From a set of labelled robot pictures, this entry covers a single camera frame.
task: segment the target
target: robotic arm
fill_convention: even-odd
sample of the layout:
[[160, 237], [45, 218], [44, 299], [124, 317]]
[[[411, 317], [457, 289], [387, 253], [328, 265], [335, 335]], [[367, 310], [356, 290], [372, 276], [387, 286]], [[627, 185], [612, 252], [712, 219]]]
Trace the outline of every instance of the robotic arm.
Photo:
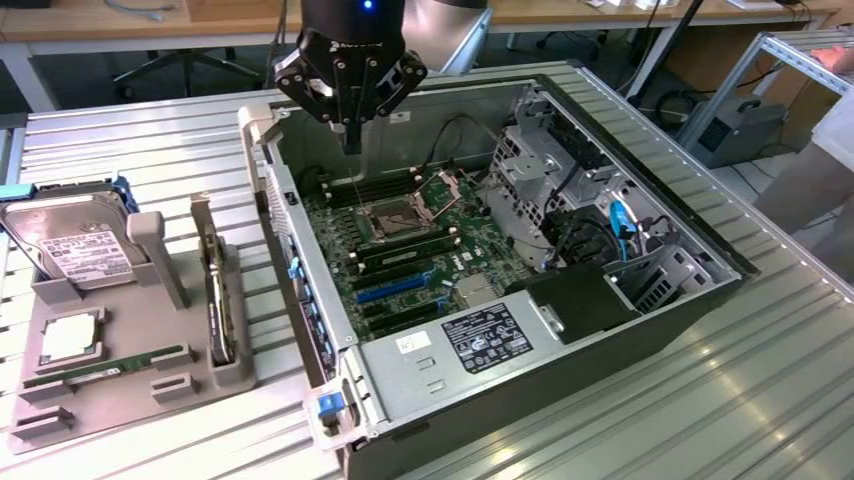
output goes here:
[[361, 151], [361, 125], [387, 116], [427, 77], [464, 73], [491, 17], [487, 0], [303, 0], [297, 49], [279, 89]]

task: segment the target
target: person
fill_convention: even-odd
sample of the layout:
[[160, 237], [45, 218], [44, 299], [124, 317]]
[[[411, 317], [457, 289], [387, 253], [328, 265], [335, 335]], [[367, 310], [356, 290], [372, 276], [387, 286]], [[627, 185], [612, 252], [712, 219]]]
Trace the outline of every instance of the person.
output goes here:
[[[854, 48], [812, 55], [834, 72], [854, 71]], [[854, 89], [815, 125], [810, 143], [754, 206], [788, 234], [842, 206], [832, 231], [811, 252], [846, 282], [854, 282]]]

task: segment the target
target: desk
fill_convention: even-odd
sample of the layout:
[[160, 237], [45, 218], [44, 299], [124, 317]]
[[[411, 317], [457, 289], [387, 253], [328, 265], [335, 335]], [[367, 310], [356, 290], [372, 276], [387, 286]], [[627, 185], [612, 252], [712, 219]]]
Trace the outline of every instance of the desk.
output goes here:
[[[854, 470], [854, 290], [588, 71], [554, 62], [483, 69], [471, 79], [521, 74], [552, 78], [762, 275], [659, 354], [404, 480], [843, 478]], [[21, 181], [123, 169], [143, 210], [164, 212], [172, 252], [196, 248], [187, 198], [216, 190], [217, 227], [241, 247], [259, 387], [20, 456], [0, 435], [4, 480], [340, 478], [335, 456], [311, 443], [300, 408], [308, 382], [240, 168], [236, 109], [280, 100], [275, 91], [247, 92], [36, 114], [16, 131]], [[20, 252], [0, 250], [0, 422], [18, 374], [30, 268]]]
[[[788, 22], [788, 11], [743, 12], [726, 0], [706, 0], [691, 25]], [[814, 20], [820, 25], [838, 10], [840, 0], [810, 0]], [[159, 6], [163, 0], [135, 0], [133, 6]], [[651, 12], [635, 7], [598, 10], [575, 0], [493, 0], [495, 14], [489, 31], [495, 33], [580, 31], [640, 28]], [[646, 78], [663, 45], [672, 36], [684, 7], [662, 9], [652, 26], [663, 27], [630, 93]], [[191, 22], [187, 11], [164, 13], [164, 22], [120, 13], [100, 0], [53, 0], [53, 7], [40, 10], [9, 10], [0, 25], [5, 43], [0, 59], [34, 112], [56, 110], [49, 88], [30, 62], [36, 55], [101, 53], [177, 48], [215, 48], [269, 43], [276, 19]], [[299, 1], [288, 0], [288, 34], [293, 42], [300, 28]]]

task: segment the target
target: power supply label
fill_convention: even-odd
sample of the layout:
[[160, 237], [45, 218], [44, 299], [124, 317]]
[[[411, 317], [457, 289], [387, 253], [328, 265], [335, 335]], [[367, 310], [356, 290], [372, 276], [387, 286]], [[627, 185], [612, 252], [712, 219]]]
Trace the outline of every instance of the power supply label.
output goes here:
[[468, 373], [477, 373], [533, 350], [503, 303], [441, 324]]
[[41, 240], [38, 245], [73, 282], [131, 273], [131, 261], [109, 230]]

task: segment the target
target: white shirt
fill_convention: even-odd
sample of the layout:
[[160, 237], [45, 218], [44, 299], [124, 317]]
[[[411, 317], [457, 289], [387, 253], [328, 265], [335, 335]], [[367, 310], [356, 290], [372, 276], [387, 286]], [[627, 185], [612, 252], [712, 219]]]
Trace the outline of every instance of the white shirt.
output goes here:
[[848, 90], [815, 125], [812, 143], [854, 170], [854, 89]]

